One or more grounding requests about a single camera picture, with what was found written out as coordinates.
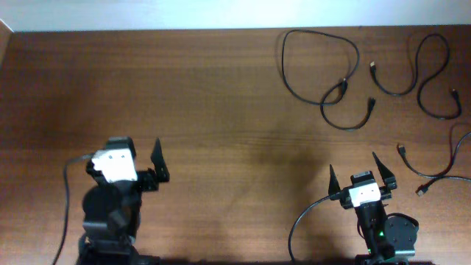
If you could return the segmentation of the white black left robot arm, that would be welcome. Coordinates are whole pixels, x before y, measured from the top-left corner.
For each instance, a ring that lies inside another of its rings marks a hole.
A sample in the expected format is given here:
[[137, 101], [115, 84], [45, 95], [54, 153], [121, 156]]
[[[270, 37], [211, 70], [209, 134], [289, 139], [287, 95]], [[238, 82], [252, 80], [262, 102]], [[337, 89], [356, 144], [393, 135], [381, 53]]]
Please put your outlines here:
[[97, 185], [82, 201], [85, 233], [79, 240], [77, 264], [141, 265], [159, 264], [160, 258], [141, 255], [134, 247], [141, 223], [142, 193], [157, 191], [170, 179], [164, 162], [153, 169], [137, 171], [136, 181], [108, 183], [103, 173], [87, 162], [86, 172]]

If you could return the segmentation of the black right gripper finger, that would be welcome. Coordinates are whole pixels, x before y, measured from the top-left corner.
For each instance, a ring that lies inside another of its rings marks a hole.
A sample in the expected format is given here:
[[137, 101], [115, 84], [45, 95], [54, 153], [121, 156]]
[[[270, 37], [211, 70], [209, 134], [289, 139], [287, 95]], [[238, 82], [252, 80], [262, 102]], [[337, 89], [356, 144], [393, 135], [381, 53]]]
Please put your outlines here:
[[380, 161], [375, 152], [372, 153], [372, 156], [375, 159], [375, 163], [378, 167], [378, 171], [381, 175], [384, 185], [390, 190], [396, 189], [397, 180], [394, 174]]
[[334, 172], [333, 166], [330, 165], [330, 180], [328, 186], [328, 194], [329, 195], [337, 195], [341, 191], [338, 179]]

